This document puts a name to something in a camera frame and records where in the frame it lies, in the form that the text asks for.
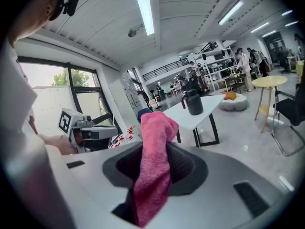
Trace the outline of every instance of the pink towel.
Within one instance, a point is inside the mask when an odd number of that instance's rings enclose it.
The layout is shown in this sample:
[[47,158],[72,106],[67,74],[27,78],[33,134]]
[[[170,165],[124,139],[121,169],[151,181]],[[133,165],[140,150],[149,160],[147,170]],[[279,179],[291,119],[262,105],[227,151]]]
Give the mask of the pink towel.
[[160,111],[141,117],[143,151],[140,175],[133,187],[139,227],[144,227],[166,203],[171,185],[166,142],[173,140],[178,128]]

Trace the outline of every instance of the white pouf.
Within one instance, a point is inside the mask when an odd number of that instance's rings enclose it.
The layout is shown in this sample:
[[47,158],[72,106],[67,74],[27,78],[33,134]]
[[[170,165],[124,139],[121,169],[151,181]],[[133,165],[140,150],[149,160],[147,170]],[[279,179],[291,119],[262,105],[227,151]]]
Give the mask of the white pouf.
[[227,111],[242,111],[248,107],[247,97],[241,94],[236,94],[234,100],[222,100],[219,104],[219,108]]

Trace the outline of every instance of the railing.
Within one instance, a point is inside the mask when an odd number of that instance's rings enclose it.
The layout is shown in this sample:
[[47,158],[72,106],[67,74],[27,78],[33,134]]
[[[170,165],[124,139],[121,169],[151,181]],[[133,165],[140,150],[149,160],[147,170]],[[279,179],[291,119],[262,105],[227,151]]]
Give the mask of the railing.
[[185,66],[185,65],[188,65],[189,62],[187,61],[187,59],[181,59],[179,61],[176,61],[176,62],[173,62],[173,63],[170,63],[170,64],[167,64],[166,66],[163,66],[163,67],[160,67],[154,71],[151,71],[145,75],[143,75],[142,77],[144,78],[145,81],[148,81],[158,75],[161,75],[161,74],[164,74],[166,72],[169,72],[173,69],[177,69],[179,67],[182,67],[182,66]]

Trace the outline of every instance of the black chair backrest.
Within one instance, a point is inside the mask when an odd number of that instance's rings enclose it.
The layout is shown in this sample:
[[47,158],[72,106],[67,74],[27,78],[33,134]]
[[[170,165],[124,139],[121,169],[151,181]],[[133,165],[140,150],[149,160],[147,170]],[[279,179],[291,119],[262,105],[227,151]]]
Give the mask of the black chair backrest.
[[303,66],[303,75],[301,79],[301,83],[295,94],[296,107],[298,111],[298,115],[302,120],[305,119],[305,61]]

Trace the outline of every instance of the black water bottle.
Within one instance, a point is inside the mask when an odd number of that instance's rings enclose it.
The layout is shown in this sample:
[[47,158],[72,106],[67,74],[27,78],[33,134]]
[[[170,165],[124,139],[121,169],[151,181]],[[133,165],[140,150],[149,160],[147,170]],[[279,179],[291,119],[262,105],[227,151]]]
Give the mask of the black water bottle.
[[200,115],[203,112],[203,106],[199,94],[195,89],[189,90],[181,99],[183,109],[185,109],[184,99],[191,115]]

